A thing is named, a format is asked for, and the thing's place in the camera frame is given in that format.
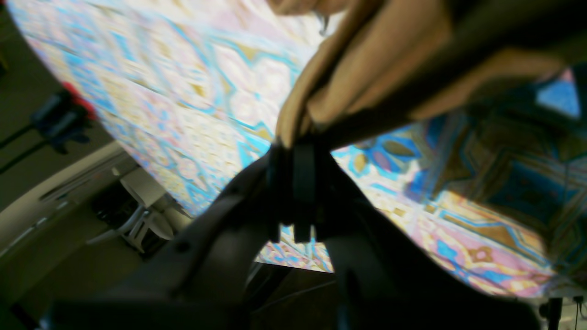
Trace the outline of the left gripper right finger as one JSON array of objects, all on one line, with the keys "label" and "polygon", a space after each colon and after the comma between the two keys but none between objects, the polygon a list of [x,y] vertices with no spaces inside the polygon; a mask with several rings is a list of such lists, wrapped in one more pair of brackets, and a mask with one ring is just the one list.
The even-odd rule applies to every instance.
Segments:
[{"label": "left gripper right finger", "polygon": [[533,309],[445,271],[377,210],[331,153],[293,149],[296,242],[322,242],[351,330],[538,330]]}]

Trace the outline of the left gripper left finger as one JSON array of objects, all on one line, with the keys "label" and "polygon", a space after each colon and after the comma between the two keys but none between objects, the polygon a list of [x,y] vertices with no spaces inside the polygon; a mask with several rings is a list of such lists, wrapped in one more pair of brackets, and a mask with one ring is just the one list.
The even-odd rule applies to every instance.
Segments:
[{"label": "left gripper left finger", "polygon": [[94,297],[53,303],[46,330],[248,330],[249,269],[277,238],[271,183],[284,148],[238,173],[207,211],[128,278]]}]

